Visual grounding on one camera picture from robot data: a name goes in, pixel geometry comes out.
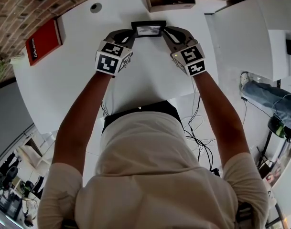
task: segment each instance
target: shoe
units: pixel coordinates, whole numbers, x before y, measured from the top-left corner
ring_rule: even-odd
[[[242,91],[243,87],[245,86],[245,84],[247,82],[249,82],[249,81],[250,81],[250,78],[248,76],[248,73],[247,72],[243,72],[241,74],[241,77],[240,77],[240,89],[241,89],[241,91]]]

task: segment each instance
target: person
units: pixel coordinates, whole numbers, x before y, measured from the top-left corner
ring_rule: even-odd
[[[270,108],[284,126],[291,129],[291,93],[269,84],[258,83],[247,72],[241,74],[240,82],[244,96]]]
[[[242,123],[208,72],[194,80],[216,136],[223,178],[199,165],[174,109],[164,113],[152,105],[105,123],[95,175],[82,187],[86,147],[110,80],[96,72],[59,128],[39,229],[72,220],[80,229],[235,228],[242,205],[251,212],[250,228],[264,228],[267,191]]]

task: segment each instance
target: floor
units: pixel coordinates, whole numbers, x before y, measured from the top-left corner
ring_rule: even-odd
[[[213,21],[210,15],[206,15],[206,19],[208,22],[209,30],[211,32],[216,53],[216,61],[219,75],[219,86],[224,92],[224,94],[227,96],[227,98],[230,100],[231,104],[234,106],[241,120],[243,121],[246,110],[244,101],[241,100],[240,98],[239,90],[239,78],[242,71],[239,69],[227,67],[226,65],[223,64],[219,46],[215,38]],[[196,109],[198,97],[199,94],[196,93],[195,100],[194,94],[169,100],[173,105],[177,107],[179,116],[182,119],[182,123],[184,126],[187,125],[187,122],[191,118],[193,100],[194,100],[194,111]],[[259,155],[256,146],[258,146],[259,149],[261,150],[267,138],[267,134],[269,131],[267,128],[268,120],[269,118],[264,113],[262,113],[253,105],[247,103],[247,111],[243,127],[245,130],[248,146],[255,158],[258,157]],[[104,122],[103,119],[98,119],[96,121],[92,136],[88,143],[86,153],[86,163],[83,175],[84,186],[87,184],[88,180],[94,175],[95,165],[100,154],[99,141],[103,129],[103,122]],[[215,138],[202,102],[200,103],[198,116],[192,122],[192,126],[194,129],[197,128],[194,132],[196,137],[200,140],[203,140],[205,144]],[[190,140],[187,140],[187,143],[191,150],[193,150],[193,153],[196,156],[198,156],[199,151],[198,149],[196,149],[196,143]],[[216,141],[212,141],[210,144],[208,144],[208,147],[211,149],[214,157],[213,168],[217,167],[221,170],[221,161],[219,158]],[[200,156],[201,156],[200,164],[208,168],[209,162],[206,153],[202,151]]]

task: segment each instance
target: white table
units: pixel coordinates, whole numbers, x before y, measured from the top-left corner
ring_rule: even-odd
[[[96,2],[103,7],[92,14],[90,7]],[[111,31],[130,29],[132,21],[166,20],[169,26],[189,30],[204,50],[208,72],[218,82],[209,28],[196,3],[187,10],[149,13],[145,0],[88,0],[59,18],[63,46],[33,67],[27,57],[14,66],[22,97],[39,132],[58,130],[95,73],[95,52],[101,40]],[[130,64],[111,81],[105,95],[109,113],[193,93],[190,77],[172,62],[163,37],[137,38],[132,50]]]

